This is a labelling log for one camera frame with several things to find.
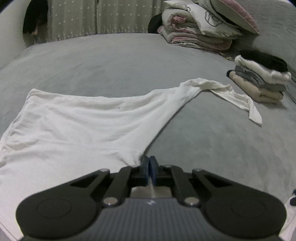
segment pink pillow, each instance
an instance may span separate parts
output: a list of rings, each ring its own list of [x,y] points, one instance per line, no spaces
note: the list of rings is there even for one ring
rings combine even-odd
[[[238,26],[259,34],[258,26],[252,16],[234,0],[210,0],[216,12],[225,16]]]

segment white pillow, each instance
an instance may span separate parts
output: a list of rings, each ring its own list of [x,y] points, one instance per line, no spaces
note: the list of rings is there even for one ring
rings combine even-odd
[[[225,39],[235,39],[242,35],[238,28],[225,24],[214,14],[198,4],[182,0],[170,0],[164,2],[171,7],[188,11],[196,21],[203,35]]]

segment gray ribbed panel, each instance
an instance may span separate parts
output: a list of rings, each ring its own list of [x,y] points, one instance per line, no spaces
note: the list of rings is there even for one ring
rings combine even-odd
[[[126,199],[104,209],[84,232],[63,241],[238,241],[213,228],[198,208],[181,206],[175,198]],[[278,237],[259,239],[279,241]],[[37,241],[25,238],[24,241]]]

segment gray folded garment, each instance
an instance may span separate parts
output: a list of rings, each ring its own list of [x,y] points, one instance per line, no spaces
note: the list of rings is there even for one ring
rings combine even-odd
[[[252,82],[254,85],[256,85],[259,88],[265,88],[270,91],[280,91],[280,92],[286,91],[286,86],[281,84],[266,83],[256,72],[246,67],[244,68],[244,67],[236,66],[234,70],[238,76],[247,79],[248,81]]]

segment black folded garment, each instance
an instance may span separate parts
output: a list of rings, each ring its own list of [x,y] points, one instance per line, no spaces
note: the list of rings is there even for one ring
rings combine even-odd
[[[274,69],[279,72],[288,71],[287,63],[279,57],[276,57],[267,53],[262,53],[258,50],[249,50],[249,49],[241,50],[240,55],[244,59],[253,60],[265,66],[268,69]]]
[[[163,24],[162,13],[153,16],[148,24],[148,33],[158,34],[157,29]]]

